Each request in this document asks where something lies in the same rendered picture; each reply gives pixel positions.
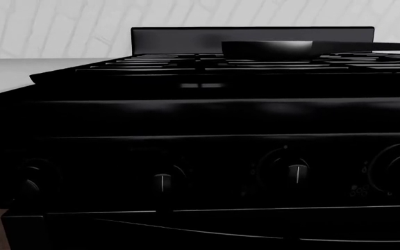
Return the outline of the black gas stove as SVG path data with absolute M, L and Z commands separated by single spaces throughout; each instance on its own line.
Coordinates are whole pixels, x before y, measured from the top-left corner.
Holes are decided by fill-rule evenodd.
M 223 41 L 375 42 L 371 26 L 138 27 L 131 56 L 224 56 Z M 11 250 L 400 250 L 385 176 L 400 156 L 400 72 L 77 70 L 95 63 L 0 93 Z M 310 166 L 305 187 L 281 181 L 289 157 Z M 50 162 L 51 193 L 15 201 L 33 158 Z M 187 188 L 155 194 L 168 164 Z

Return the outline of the black stove grate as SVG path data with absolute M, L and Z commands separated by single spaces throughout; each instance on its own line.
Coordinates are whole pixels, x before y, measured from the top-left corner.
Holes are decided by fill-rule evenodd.
M 144 54 L 80 66 L 80 72 L 220 74 L 223 72 L 400 72 L 400 53 L 331 53 L 311 60 L 229 60 L 222 54 Z

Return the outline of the black frying pan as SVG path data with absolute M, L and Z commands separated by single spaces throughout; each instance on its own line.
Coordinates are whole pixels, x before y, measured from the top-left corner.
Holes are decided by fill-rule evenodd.
M 400 43 L 336 41 L 223 41 L 228 60 L 311 60 L 329 53 L 400 51 Z

